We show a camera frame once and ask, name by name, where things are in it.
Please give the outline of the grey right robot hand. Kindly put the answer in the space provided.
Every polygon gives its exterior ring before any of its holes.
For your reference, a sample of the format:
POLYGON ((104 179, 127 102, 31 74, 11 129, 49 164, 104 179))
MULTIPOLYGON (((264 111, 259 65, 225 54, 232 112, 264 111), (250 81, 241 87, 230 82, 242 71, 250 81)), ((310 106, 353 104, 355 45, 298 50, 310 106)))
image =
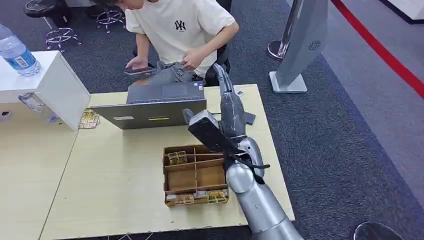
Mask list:
POLYGON ((236 94, 228 73, 215 63, 220 90, 220 121, 211 112, 203 110, 194 114, 188 108, 182 114, 188 124, 189 132, 205 146, 218 144, 227 139, 243 138, 246 135, 245 111, 240 97, 236 94))

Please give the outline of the person's right hand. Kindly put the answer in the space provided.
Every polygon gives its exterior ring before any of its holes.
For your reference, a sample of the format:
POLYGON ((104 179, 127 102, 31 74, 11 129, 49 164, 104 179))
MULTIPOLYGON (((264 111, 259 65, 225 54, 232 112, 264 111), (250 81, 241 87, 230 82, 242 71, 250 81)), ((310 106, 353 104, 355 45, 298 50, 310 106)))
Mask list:
POLYGON ((136 56, 132 58, 126 65, 126 69, 137 70, 147 68, 149 64, 148 58, 143 56, 136 56))

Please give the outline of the person's left hand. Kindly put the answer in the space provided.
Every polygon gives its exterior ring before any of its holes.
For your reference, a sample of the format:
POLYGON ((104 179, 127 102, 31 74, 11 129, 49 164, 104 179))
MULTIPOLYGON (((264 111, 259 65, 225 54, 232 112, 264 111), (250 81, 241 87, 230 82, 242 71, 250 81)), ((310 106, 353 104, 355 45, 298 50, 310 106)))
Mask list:
POLYGON ((204 60, 204 53, 199 49, 192 49, 185 53, 181 65, 187 71, 194 71, 204 60))

